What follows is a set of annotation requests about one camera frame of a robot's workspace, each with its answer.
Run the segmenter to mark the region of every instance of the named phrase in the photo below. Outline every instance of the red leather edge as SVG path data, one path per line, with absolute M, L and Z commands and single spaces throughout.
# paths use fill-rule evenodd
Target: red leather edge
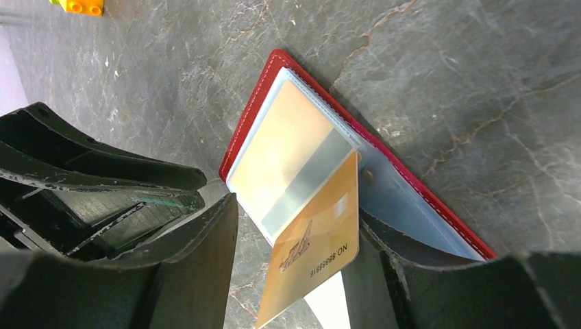
M 262 70 L 258 83 L 242 117 L 234 130 L 234 136 L 224 155 L 222 165 L 220 166 L 219 175 L 225 182 L 228 172 L 232 168 L 234 159 L 236 159 L 240 148 L 248 135 L 248 131 L 262 106 L 262 102 L 267 96 L 278 71 L 282 67 L 293 70 L 305 83 L 307 83 L 319 96 L 326 101 L 351 128 L 369 141 L 373 146 L 379 149 L 393 164 L 399 174 L 413 187 L 420 196 L 453 228 L 461 237 L 474 248 L 485 259 L 496 257 L 496 253 L 486 245 L 466 224 L 464 224 L 440 199 L 438 199 L 427 187 L 425 187 L 410 170 L 393 154 L 390 149 L 377 139 L 372 133 L 365 129 L 351 114 L 346 111 L 331 95 L 321 87 L 294 59 L 292 59 L 284 50 L 275 49 L 271 52 L 267 64 Z

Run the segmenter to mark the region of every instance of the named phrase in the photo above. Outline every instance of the gray stripe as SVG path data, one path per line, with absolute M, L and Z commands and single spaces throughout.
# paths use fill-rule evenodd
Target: gray stripe
M 308 198 L 313 196 L 352 149 L 336 129 L 327 135 L 262 219 L 261 223 L 270 236 L 274 236 L 299 207 L 306 205 Z

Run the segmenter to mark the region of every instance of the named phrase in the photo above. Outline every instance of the toy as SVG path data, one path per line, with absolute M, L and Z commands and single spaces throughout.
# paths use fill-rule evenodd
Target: toy
M 54 5 L 61 5 L 65 12 L 90 16 L 103 15 L 103 0 L 50 0 Z

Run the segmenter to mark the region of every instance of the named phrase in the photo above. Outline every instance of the stone floor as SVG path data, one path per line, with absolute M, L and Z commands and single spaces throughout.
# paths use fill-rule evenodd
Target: stone floor
M 100 141 L 199 167 L 205 196 L 265 58 L 288 50 L 498 254 L 581 250 L 581 2 L 2 1 L 30 101 Z M 242 216 L 226 328 L 251 328 L 269 246 Z M 318 328 L 304 302 L 269 328 Z

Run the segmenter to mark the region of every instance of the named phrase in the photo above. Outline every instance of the yellow toy block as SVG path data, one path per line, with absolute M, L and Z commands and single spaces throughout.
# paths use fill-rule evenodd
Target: yellow toy block
M 52 4 L 58 2 L 65 12 L 85 14 L 90 16 L 103 15 L 103 0 L 50 0 Z

